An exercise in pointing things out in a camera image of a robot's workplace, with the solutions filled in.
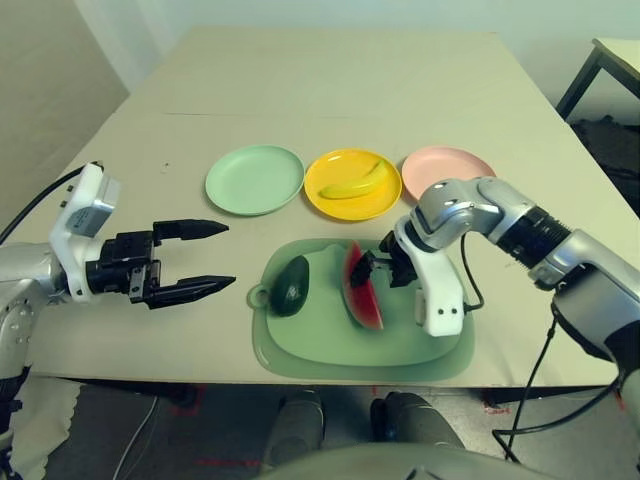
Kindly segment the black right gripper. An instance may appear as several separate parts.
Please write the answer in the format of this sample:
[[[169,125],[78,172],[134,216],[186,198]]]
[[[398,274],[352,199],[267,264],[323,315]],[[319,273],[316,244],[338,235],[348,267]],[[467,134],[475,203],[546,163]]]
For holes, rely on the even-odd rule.
[[[408,286],[416,280],[416,272],[406,252],[397,244],[390,231],[379,244],[380,253],[353,251],[349,260],[349,284],[352,288],[365,285],[374,266],[387,272],[391,288]]]

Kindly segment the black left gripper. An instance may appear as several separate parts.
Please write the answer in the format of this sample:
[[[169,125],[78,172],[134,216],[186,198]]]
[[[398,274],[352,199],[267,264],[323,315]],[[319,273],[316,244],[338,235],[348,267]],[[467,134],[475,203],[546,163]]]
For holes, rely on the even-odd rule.
[[[229,230],[213,220],[182,219],[153,223],[152,231],[119,233],[106,240],[97,260],[86,263],[86,278],[93,294],[121,293],[132,303],[150,309],[195,302],[235,282],[233,276],[205,275],[160,286],[161,262],[154,258],[156,243],[166,239],[197,240]]]

